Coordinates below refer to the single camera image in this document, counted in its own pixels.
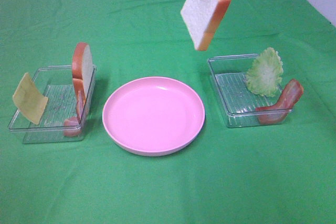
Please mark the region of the bread slice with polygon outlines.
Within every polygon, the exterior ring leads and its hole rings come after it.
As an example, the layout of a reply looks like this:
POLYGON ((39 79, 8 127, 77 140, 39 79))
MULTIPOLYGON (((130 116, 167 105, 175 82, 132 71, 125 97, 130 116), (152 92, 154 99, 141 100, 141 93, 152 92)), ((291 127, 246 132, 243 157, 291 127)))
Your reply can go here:
POLYGON ((181 16, 194 48, 206 51, 219 27, 231 0, 186 0, 181 16))
POLYGON ((72 57, 72 81, 75 89, 75 95, 83 104, 88 96, 91 78, 93 73, 93 61, 90 46, 86 42, 79 42, 72 57))

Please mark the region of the green lettuce leaf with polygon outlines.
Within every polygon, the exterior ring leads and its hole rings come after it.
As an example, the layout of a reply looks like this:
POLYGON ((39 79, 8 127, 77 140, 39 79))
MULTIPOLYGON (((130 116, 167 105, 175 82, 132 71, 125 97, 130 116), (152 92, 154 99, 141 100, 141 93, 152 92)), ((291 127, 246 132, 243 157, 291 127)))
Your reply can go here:
POLYGON ((282 82, 283 63, 278 52, 268 47, 255 58, 246 72, 246 87, 256 95, 274 97, 282 82))

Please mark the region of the bacon strip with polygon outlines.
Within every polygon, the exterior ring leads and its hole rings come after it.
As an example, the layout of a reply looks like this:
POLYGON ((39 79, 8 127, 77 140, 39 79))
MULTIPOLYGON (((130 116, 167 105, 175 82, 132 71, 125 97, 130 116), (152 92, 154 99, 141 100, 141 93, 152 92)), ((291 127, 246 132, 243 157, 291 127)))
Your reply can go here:
POLYGON ((304 88, 296 79, 291 79, 283 89, 278 101, 272 106, 262 106, 256 108, 256 111, 276 110, 277 113, 258 115, 260 124, 277 124, 282 122, 288 112, 279 112, 279 110, 291 110, 303 95, 304 88))
MULTIPOLYGON (((76 116, 72 116, 68 119, 65 119, 64 126, 78 126, 81 121, 82 112, 85 104, 85 94, 82 90, 77 92, 77 104, 76 104, 76 116)), ((66 137, 74 137, 81 133, 81 129, 75 130, 65 130, 64 136, 66 137)))

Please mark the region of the yellow cheese slice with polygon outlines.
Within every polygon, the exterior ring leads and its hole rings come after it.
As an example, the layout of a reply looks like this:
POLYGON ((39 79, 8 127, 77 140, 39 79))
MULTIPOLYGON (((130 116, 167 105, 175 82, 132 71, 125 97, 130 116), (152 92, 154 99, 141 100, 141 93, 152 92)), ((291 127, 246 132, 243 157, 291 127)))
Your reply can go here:
POLYGON ((47 106, 48 97, 39 92, 28 72, 24 73, 12 98, 19 112, 28 121, 38 125, 47 106))

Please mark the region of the right clear plastic tray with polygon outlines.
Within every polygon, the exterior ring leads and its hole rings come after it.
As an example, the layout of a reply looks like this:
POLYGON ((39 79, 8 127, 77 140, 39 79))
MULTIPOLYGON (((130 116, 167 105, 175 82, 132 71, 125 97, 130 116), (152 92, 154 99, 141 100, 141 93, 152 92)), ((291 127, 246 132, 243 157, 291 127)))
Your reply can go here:
POLYGON ((284 85, 277 86, 274 97, 251 93, 246 87, 246 72, 258 54, 217 56, 207 60, 211 81, 217 96, 223 119, 228 128, 262 126, 263 116, 280 119, 281 124, 292 109, 256 111, 256 108, 272 106, 279 99, 284 85))

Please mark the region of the clear plastic tray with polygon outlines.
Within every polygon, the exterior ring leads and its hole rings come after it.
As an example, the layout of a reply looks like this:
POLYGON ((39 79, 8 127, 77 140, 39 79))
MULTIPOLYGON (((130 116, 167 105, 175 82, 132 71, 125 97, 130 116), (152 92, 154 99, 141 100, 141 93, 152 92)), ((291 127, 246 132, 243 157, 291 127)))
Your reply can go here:
POLYGON ((274 97, 251 93, 246 87, 246 72, 258 54, 217 56, 207 60, 211 81, 217 96, 223 119, 228 128, 262 126, 263 116, 280 119, 281 124, 292 109, 256 111, 256 108, 272 106, 279 99, 284 85, 277 86, 274 97))
POLYGON ((97 67, 94 66, 87 100, 82 108, 79 123, 65 126, 65 120, 77 116, 77 98, 72 82, 71 66, 38 68, 32 77, 32 81, 38 91, 48 98, 39 124, 30 122, 17 110, 8 125, 9 131, 14 133, 24 144, 83 140, 86 134, 86 119, 95 88, 96 72, 97 67))

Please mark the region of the pink round plate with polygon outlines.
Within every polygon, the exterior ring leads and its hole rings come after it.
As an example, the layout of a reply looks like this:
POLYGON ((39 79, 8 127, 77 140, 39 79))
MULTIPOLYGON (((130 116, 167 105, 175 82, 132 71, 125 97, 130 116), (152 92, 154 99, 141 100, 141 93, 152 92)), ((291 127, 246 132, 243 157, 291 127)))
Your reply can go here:
POLYGON ((113 141, 142 156, 164 156, 188 146, 201 131, 205 108, 188 85, 167 77, 128 82, 107 99, 102 122, 113 141))

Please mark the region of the left clear plastic tray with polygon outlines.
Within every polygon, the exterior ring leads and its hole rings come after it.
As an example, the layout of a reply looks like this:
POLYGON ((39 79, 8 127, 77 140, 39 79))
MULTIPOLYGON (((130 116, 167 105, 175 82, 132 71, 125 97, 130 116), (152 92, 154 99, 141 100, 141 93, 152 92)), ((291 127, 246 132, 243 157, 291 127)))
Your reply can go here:
POLYGON ((97 67, 94 66, 87 100, 82 108, 79 123, 65 126, 65 120, 77 116, 77 98, 72 82, 71 66, 38 68, 32 77, 32 81, 38 91, 48 98, 39 124, 30 122, 17 110, 8 125, 9 131, 14 133, 24 144, 83 140, 86 134, 86 119, 95 88, 96 72, 97 67))

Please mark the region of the green tablecloth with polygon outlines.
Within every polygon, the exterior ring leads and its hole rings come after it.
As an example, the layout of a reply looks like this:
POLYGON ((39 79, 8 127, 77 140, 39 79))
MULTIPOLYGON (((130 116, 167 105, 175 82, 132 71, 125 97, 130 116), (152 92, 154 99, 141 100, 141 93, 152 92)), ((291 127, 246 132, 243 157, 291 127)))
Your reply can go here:
POLYGON ((306 0, 232 0, 199 52, 184 1, 1 0, 1 223, 335 223, 335 27, 306 0), (97 66, 85 138, 23 144, 7 128, 17 84, 80 41, 97 66), (229 129, 207 59, 267 47, 304 94, 281 125, 229 129), (104 130, 108 96, 146 76, 204 102, 201 133, 173 155, 133 155, 104 130))

